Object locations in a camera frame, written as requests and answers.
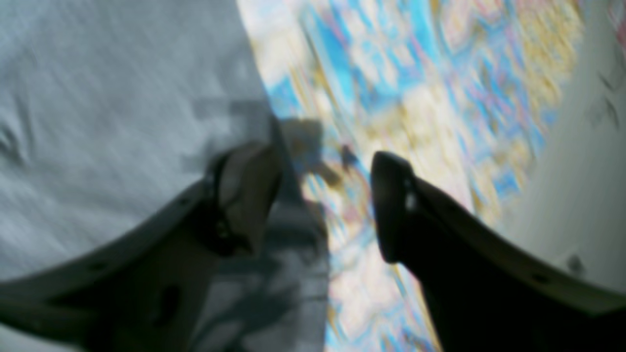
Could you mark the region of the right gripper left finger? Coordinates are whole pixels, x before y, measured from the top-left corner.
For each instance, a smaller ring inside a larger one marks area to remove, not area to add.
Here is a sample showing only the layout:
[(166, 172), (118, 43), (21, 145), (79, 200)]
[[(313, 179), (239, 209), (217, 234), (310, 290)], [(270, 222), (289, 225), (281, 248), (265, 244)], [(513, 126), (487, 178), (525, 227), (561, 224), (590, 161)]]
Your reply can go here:
[(88, 352), (185, 352), (222, 258), (260, 252), (282, 164), (264, 142), (218, 154), (205, 176), (125, 236), (2, 283), (1, 322)]

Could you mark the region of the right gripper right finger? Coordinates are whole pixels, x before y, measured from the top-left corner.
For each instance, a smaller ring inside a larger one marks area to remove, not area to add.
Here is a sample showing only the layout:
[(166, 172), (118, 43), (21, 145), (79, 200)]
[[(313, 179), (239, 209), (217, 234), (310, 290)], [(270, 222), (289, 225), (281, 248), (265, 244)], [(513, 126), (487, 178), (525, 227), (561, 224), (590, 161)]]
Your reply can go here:
[(446, 352), (625, 350), (623, 294), (518, 249), (397, 154), (374, 154), (370, 186), (382, 257), (420, 281)]

